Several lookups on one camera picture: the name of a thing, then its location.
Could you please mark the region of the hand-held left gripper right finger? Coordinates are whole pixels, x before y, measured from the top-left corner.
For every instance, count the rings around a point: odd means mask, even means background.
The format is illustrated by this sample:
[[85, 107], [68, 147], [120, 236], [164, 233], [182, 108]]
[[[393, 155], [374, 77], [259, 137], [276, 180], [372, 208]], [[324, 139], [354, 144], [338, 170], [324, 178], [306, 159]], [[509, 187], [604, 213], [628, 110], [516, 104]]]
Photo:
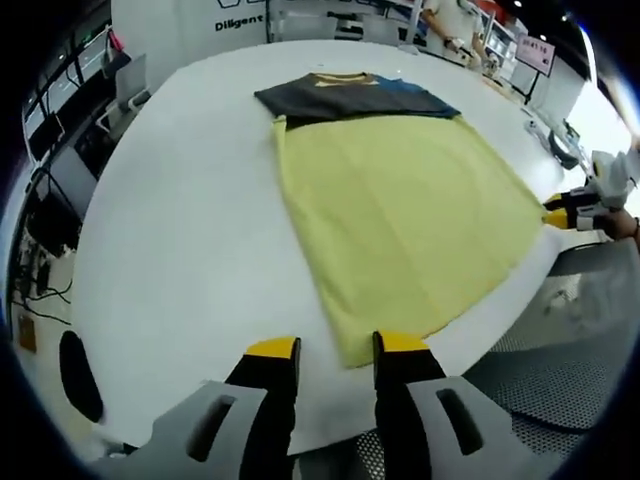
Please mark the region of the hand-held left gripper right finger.
[[514, 479], [526, 447], [510, 415], [448, 376], [417, 336], [372, 335], [375, 418], [389, 479]]

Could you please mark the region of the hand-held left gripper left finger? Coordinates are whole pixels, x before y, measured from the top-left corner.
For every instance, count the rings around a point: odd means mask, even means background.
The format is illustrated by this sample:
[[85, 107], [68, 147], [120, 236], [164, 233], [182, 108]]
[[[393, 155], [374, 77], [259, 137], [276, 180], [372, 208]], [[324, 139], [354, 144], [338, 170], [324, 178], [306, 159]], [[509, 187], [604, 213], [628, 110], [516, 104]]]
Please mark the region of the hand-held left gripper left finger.
[[149, 441], [114, 465], [117, 479], [290, 479], [301, 341], [258, 342], [224, 381], [158, 417]]

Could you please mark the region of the person's right hand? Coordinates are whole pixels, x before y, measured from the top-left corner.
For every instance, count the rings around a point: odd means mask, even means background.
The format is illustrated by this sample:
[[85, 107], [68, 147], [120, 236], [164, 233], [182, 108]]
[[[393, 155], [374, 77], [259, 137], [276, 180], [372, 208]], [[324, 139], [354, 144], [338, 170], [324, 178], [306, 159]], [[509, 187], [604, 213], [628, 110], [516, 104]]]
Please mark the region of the person's right hand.
[[615, 241], [628, 238], [636, 241], [639, 235], [639, 219], [625, 209], [609, 212], [604, 217], [604, 232]]

